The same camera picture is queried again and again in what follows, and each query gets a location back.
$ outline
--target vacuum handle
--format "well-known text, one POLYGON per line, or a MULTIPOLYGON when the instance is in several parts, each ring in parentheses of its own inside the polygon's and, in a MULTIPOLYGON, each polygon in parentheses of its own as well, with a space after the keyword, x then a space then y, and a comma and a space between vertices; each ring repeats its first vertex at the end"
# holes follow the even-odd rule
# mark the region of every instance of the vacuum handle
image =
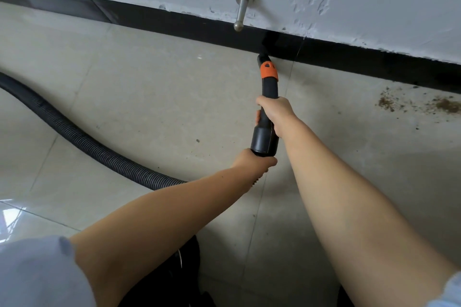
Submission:
MULTIPOLYGON (((279 76, 274 64, 267 55, 258 56, 261 70, 262 95, 268 98, 279 97, 279 76)), ((260 120, 253 131, 251 150, 258 156, 274 156, 277 152, 279 137, 275 134, 274 124, 261 107, 260 120)))

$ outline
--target sleeve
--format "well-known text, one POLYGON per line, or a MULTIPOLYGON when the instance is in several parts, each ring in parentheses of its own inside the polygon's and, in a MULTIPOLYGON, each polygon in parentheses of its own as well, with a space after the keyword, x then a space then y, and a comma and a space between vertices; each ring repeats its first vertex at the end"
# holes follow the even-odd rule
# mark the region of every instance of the sleeve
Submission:
POLYGON ((5 307, 96 307, 72 244, 62 236, 0 246, 0 301, 5 307))
POLYGON ((426 307, 461 307, 461 272, 451 277, 441 297, 429 302, 426 307))

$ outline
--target hose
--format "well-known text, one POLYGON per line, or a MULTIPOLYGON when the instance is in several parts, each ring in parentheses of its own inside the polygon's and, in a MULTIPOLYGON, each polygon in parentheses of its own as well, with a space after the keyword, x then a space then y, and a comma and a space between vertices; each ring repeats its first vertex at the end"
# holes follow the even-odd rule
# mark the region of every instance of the hose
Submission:
POLYGON ((0 72, 0 87, 20 100, 79 150, 127 179, 152 190, 185 183, 150 170, 104 146, 72 123, 35 91, 2 72, 0 72))

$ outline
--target floor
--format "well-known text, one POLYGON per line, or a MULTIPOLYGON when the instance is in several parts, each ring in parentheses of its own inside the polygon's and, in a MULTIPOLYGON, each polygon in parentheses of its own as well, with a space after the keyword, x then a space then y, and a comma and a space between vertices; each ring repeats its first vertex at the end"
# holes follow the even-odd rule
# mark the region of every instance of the floor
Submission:
MULTIPOLYGON (((249 147, 256 54, 0 3, 0 71, 96 139, 193 180, 249 147)), ((274 59, 279 92, 340 157, 461 263, 461 95, 274 59)), ((0 241, 71 236, 148 192, 98 164, 0 91, 0 241)), ((219 307, 334 306, 335 274, 279 164, 198 238, 219 307)))

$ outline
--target baseboard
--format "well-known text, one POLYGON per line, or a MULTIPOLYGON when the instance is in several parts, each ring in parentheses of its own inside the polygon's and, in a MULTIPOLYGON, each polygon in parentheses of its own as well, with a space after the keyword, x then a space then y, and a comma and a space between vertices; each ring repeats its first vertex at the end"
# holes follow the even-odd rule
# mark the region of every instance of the baseboard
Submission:
POLYGON ((0 0, 116 25, 238 48, 322 67, 461 93, 461 65, 327 42, 111 0, 0 0))

